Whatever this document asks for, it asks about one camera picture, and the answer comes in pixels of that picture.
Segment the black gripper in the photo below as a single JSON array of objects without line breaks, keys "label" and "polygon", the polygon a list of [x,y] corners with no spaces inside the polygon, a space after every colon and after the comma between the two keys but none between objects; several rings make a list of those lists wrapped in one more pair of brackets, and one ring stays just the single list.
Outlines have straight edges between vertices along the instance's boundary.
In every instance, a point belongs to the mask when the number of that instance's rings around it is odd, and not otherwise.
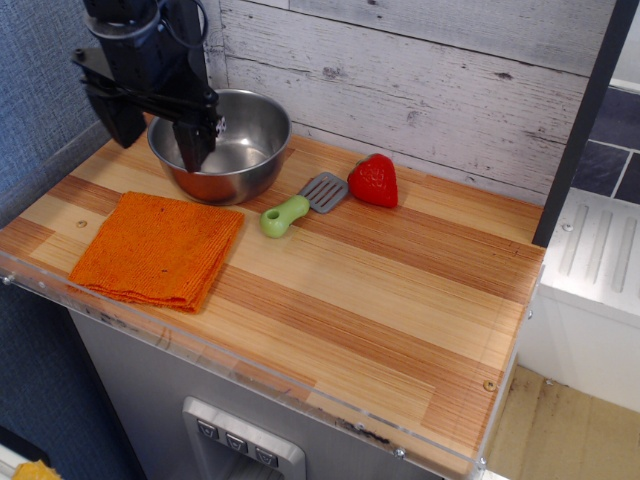
[{"label": "black gripper", "polygon": [[219,95],[188,64],[166,19],[88,19],[97,48],[77,49],[89,102],[121,147],[131,147],[147,124],[146,113],[173,124],[184,168],[199,172],[224,128]]}]

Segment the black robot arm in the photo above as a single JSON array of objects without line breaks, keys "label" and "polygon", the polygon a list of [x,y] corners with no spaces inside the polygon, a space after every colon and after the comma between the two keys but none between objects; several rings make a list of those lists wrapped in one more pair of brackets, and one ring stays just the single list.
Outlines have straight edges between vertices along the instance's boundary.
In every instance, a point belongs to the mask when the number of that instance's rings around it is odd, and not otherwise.
[{"label": "black robot arm", "polygon": [[184,167],[200,170],[224,129],[204,59],[208,18],[199,1],[87,1],[96,48],[72,60],[92,108],[113,140],[130,147],[145,114],[168,120]]}]

